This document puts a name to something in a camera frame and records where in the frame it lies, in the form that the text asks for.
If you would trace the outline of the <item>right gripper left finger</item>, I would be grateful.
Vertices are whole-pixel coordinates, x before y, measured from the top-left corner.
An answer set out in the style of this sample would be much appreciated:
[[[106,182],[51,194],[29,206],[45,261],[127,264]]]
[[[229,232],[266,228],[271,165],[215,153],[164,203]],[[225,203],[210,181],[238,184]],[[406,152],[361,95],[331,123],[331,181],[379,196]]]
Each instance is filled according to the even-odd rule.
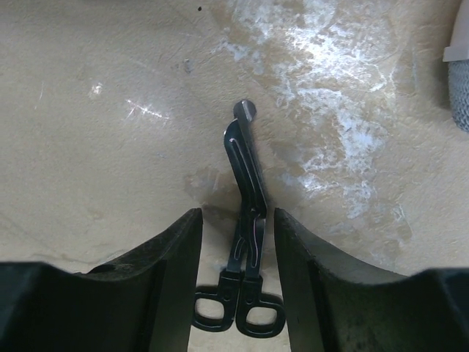
[[[86,274],[1,264],[3,351],[186,351],[202,211]]]

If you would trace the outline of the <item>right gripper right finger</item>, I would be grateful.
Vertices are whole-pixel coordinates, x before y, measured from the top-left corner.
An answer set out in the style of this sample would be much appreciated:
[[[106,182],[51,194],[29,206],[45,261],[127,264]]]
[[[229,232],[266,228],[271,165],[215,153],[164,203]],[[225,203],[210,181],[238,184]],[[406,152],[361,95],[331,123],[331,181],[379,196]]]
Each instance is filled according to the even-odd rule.
[[[274,237],[293,351],[466,351],[468,270],[411,276],[365,263],[285,210]]]

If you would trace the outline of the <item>black handled scissors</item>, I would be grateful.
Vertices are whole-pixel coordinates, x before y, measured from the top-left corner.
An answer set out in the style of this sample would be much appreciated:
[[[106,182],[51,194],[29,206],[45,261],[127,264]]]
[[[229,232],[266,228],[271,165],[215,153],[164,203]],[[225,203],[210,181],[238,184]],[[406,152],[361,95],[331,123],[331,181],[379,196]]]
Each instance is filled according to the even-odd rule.
[[[241,334],[257,339],[281,333],[286,322],[281,298],[263,293],[260,274],[267,223],[267,200],[261,167],[256,155],[251,123],[256,106],[250,100],[234,105],[234,119],[224,133],[224,147],[241,196],[241,206],[226,267],[216,286],[198,286],[196,301],[214,301],[222,305],[221,318],[209,318],[193,312],[194,327],[222,332],[236,326]]]

